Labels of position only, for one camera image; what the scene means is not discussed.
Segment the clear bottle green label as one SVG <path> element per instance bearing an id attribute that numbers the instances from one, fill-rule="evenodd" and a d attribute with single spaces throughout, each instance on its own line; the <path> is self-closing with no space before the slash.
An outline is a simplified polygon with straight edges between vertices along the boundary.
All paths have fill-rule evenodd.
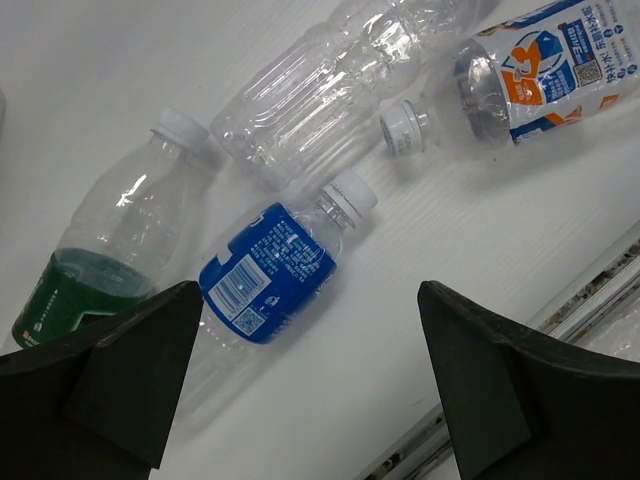
<path id="1" fill-rule="evenodd" d="M 202 191 L 209 132 L 173 108 L 151 132 L 84 196 L 3 352 L 48 343 L 156 293 Z"/>

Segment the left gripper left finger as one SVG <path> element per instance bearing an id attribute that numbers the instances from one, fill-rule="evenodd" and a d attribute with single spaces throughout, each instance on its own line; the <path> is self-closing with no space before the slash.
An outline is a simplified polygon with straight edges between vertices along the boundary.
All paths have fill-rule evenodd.
<path id="1" fill-rule="evenodd" d="M 184 281 L 1 358 L 4 479 L 146 479 L 159 468 L 203 300 Z"/>

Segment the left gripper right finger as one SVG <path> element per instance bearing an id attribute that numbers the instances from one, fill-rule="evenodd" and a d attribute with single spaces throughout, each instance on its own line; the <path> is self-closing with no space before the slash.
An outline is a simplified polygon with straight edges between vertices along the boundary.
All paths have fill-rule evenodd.
<path id="1" fill-rule="evenodd" d="M 425 281 L 417 302 L 464 479 L 636 479 L 639 365 Z"/>

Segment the clear bottle orange blue label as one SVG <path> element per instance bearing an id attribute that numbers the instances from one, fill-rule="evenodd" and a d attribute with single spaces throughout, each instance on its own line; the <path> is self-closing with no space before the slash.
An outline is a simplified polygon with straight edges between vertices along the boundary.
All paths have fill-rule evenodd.
<path id="1" fill-rule="evenodd" d="M 459 43 L 420 97 L 386 110 L 380 125 L 395 157 L 430 147 L 475 157 L 638 93 L 638 2 L 553 1 Z"/>

